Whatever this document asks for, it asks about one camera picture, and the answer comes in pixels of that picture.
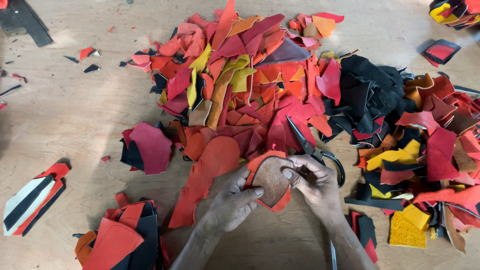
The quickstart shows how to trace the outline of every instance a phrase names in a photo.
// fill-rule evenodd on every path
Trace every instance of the scissors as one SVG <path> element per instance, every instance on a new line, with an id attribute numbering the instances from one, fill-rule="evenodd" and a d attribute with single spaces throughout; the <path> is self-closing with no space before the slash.
<path id="1" fill-rule="evenodd" d="M 290 123 L 290 126 L 293 129 L 293 133 L 295 133 L 295 136 L 297 137 L 297 140 L 300 142 L 300 145 L 303 148 L 303 151 L 305 152 L 305 154 L 311 156 L 313 159 L 315 159 L 316 161 L 318 161 L 320 164 L 324 166 L 325 166 L 325 162 L 323 160 L 323 157 L 327 157 L 336 163 L 338 170 L 340 171 L 340 177 L 338 179 L 338 188 L 343 187 L 343 184 L 345 184 L 345 170 L 343 170 L 342 163 L 338 160 L 338 158 L 334 154 L 328 151 L 319 152 L 315 150 L 315 148 L 313 148 L 310 145 L 310 143 L 307 141 L 305 136 L 303 136 L 303 134 L 300 132 L 297 126 L 292 122 L 292 120 L 286 114 L 285 116 L 287 117 L 288 123 Z"/>

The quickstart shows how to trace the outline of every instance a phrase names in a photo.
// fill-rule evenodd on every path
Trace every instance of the wooden work surface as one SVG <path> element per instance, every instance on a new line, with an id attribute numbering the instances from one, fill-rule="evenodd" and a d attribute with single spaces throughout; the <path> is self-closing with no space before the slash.
<path id="1" fill-rule="evenodd" d="M 118 67 L 139 49 L 150 47 L 148 34 L 165 42 L 174 27 L 197 12 L 207 20 L 226 0 L 36 0 L 30 5 L 50 29 L 54 44 L 37 48 L 30 36 L 0 34 L 0 63 L 11 76 L 25 76 L 28 84 L 5 96 L 8 107 L 0 111 L 0 212 L 5 202 L 30 179 L 60 158 L 69 158 L 72 170 L 65 177 L 66 191 L 26 237 L 0 236 L 2 270 L 79 270 L 73 233 L 98 228 L 107 208 L 117 206 L 114 195 L 124 191 L 134 202 L 141 196 L 160 203 L 160 222 L 169 216 L 185 185 L 191 163 L 178 151 L 161 175 L 129 172 L 119 162 L 121 132 L 144 120 L 165 120 L 149 94 L 150 76 L 133 67 Z M 425 0 L 237 0 L 240 16 L 277 13 L 288 20 L 302 12 L 332 12 L 345 15 L 333 35 L 322 40 L 319 52 L 338 55 L 361 49 L 359 55 L 377 65 L 409 67 L 415 74 L 437 71 L 450 75 L 454 85 L 478 88 L 480 48 L 475 30 L 455 31 L 437 24 L 428 15 Z M 444 38 L 462 46 L 445 66 L 434 68 L 420 54 L 424 43 Z M 80 49 L 93 47 L 101 56 L 75 64 L 63 56 L 78 58 Z M 101 70 L 83 74 L 90 64 Z M 18 84 L 11 77 L 0 79 L 1 92 Z M 349 196 L 357 181 L 363 181 L 356 147 L 346 133 L 318 147 L 338 155 L 345 166 L 347 182 L 340 195 Z M 100 161 L 103 156 L 111 160 Z M 200 218 L 212 202 L 224 175 L 214 180 L 208 199 L 197 207 Z M 377 268 L 478 269 L 480 231 L 467 236 L 467 253 L 455 251 L 446 239 L 427 239 L 427 249 L 389 246 L 389 217 L 380 209 L 343 205 L 373 219 L 377 235 Z M 176 257 L 186 243 L 190 228 L 165 231 L 164 244 Z M 206 269 L 331 269 L 328 236 L 313 216 L 301 193 L 279 213 L 259 206 L 235 231 L 218 244 Z"/>

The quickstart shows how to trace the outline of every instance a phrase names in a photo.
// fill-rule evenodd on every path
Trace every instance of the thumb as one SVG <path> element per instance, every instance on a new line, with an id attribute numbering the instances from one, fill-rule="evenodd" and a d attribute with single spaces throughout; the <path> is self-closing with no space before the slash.
<path id="1" fill-rule="evenodd" d="M 292 169 L 283 169 L 282 174 L 288 179 L 292 188 L 297 188 L 303 194 L 307 193 L 312 188 L 305 178 Z"/>
<path id="2" fill-rule="evenodd" d="M 260 198 L 263 194 L 264 194 L 264 188 L 261 186 L 249 188 L 247 190 L 242 191 L 239 194 L 239 201 L 241 204 L 245 205 L 251 201 L 254 201 Z"/>

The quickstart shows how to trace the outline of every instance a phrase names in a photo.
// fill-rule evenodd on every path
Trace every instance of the black scissor handle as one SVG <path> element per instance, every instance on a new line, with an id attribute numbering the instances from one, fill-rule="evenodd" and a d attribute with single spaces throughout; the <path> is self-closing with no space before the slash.
<path id="1" fill-rule="evenodd" d="M 345 170 L 343 169 L 342 163 L 338 160 L 336 155 L 334 155 L 334 154 L 332 154 L 328 151 L 320 151 L 320 152 L 315 151 L 312 154 L 312 157 L 315 160 L 317 160 L 320 164 L 325 166 L 325 162 L 323 161 L 322 156 L 327 157 L 327 158 L 329 158 L 329 159 L 331 159 L 335 162 L 336 166 L 340 170 L 340 178 L 338 179 L 338 188 L 343 187 L 343 185 L 345 184 Z"/>

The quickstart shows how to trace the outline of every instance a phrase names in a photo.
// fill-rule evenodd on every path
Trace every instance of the human hand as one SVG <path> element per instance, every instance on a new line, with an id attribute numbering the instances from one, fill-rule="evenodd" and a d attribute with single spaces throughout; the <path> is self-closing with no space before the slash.
<path id="1" fill-rule="evenodd" d="M 197 227 L 204 233 L 231 232 L 257 208 L 255 200 L 264 194 L 264 188 L 255 187 L 242 191 L 249 174 L 250 171 L 245 165 L 223 184 Z"/>
<path id="2" fill-rule="evenodd" d="M 293 170 L 284 169 L 283 175 L 290 182 L 292 189 L 297 188 L 303 193 L 305 201 L 320 221 L 325 224 L 339 217 L 343 218 L 336 172 L 320 164 L 310 155 L 289 156 L 287 159 L 293 162 Z M 307 169 L 313 174 L 314 184 L 298 174 L 302 169 Z"/>

